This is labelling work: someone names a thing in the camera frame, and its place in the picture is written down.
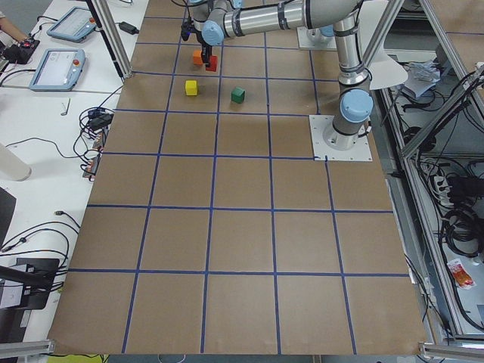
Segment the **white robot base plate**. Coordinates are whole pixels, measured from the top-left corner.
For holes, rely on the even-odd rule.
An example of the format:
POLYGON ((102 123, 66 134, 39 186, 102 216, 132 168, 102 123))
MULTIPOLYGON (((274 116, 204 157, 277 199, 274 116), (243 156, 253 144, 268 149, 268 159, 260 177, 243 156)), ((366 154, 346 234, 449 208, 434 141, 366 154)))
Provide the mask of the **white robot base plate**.
POLYGON ((371 162, 373 160, 364 126, 345 136, 333 128, 333 115, 310 115, 313 159, 317 161, 371 162))

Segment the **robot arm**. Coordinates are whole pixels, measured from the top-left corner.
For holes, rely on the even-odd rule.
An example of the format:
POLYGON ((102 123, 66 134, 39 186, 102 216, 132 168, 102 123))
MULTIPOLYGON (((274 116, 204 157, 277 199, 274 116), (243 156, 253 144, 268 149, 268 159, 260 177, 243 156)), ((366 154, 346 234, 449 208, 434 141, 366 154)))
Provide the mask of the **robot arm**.
POLYGON ((205 67, 214 65, 212 48, 225 39, 304 26, 331 26, 337 47, 340 74, 339 110, 324 130, 324 141, 335 150, 352 148, 368 120, 374 102, 369 94, 370 72, 359 51, 360 1, 279 1, 244 7, 241 1, 189 1, 181 38, 195 35, 205 67))

